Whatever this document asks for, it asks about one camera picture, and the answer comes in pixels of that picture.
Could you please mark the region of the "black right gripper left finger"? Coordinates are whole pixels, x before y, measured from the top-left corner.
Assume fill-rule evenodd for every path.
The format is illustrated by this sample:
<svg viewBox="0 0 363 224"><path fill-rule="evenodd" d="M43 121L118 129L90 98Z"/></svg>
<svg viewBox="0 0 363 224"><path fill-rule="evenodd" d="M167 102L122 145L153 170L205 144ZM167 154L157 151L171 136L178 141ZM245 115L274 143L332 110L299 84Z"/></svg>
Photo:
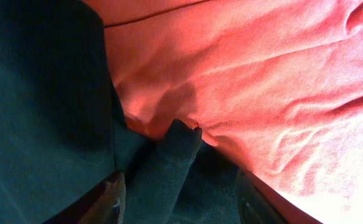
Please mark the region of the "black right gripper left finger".
<svg viewBox="0 0 363 224"><path fill-rule="evenodd" d="M122 224L125 198L124 174L115 171L44 224Z"/></svg>

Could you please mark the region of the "black t-shirt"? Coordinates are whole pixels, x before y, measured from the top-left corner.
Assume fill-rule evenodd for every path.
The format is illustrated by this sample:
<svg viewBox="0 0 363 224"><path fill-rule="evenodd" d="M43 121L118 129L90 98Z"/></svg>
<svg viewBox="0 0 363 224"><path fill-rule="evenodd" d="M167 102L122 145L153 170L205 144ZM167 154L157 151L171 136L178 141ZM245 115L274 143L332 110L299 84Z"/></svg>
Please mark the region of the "black t-shirt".
<svg viewBox="0 0 363 224"><path fill-rule="evenodd" d="M115 171L123 223L241 223L239 169L175 119L127 128L103 22L81 1L0 1L0 223L44 223Z"/></svg>

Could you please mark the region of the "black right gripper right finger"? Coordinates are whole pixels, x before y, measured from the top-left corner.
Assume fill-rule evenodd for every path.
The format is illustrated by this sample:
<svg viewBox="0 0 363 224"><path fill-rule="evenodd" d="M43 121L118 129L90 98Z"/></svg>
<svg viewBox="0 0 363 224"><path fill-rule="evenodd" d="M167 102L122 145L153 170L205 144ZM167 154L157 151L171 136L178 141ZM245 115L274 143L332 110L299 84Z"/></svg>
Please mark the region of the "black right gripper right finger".
<svg viewBox="0 0 363 224"><path fill-rule="evenodd" d="M240 169L237 171L235 183L241 224L288 223L255 188L252 180Z"/></svg>

